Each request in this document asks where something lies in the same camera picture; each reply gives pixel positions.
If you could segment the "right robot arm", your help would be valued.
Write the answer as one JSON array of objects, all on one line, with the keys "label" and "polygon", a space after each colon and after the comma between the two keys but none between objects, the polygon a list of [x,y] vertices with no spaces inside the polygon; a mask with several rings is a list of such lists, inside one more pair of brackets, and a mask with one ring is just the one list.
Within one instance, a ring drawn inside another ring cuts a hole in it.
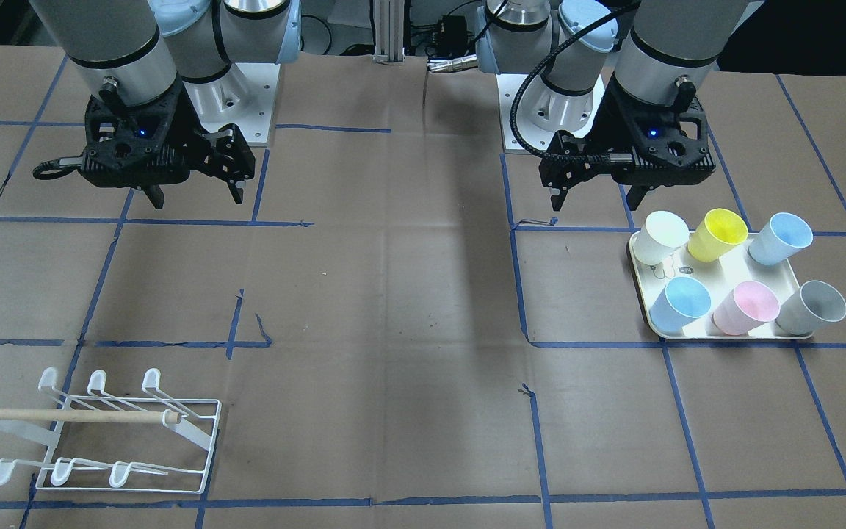
[{"label": "right robot arm", "polygon": [[250,147],[272,117],[259,73],[300,53],[298,1],[34,1],[90,90],[80,155],[34,168],[131,188],[161,209],[165,185],[192,172],[224,181],[235,204],[255,176]]}]

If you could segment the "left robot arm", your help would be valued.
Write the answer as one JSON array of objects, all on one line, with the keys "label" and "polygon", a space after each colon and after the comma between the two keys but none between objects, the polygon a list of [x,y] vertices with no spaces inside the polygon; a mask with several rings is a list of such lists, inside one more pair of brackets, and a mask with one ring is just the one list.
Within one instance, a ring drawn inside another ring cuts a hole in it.
[{"label": "left robot arm", "polygon": [[735,30],[743,1],[486,1],[474,53],[485,73],[518,75],[504,130],[540,158],[560,211],[599,175],[635,210],[659,187],[715,171],[698,88]]}]

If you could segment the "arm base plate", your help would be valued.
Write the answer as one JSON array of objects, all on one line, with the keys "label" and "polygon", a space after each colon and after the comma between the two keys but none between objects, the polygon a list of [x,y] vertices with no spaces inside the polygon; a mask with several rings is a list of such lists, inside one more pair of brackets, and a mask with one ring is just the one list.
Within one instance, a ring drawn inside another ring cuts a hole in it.
[{"label": "arm base plate", "polygon": [[276,64],[235,63],[218,80],[186,82],[185,87],[207,130],[215,132],[228,123],[236,124],[249,146],[268,147],[280,71]]},{"label": "arm base plate", "polygon": [[[504,152],[527,154],[528,151],[517,141],[510,126],[510,112],[513,100],[527,75],[496,75],[498,110],[503,135]],[[574,137],[584,138],[592,129],[599,110],[605,86],[601,75],[597,78],[591,93],[578,97],[552,93],[543,80],[534,79],[521,97],[517,124],[519,133],[530,146],[544,151],[558,130],[569,131]]]}]

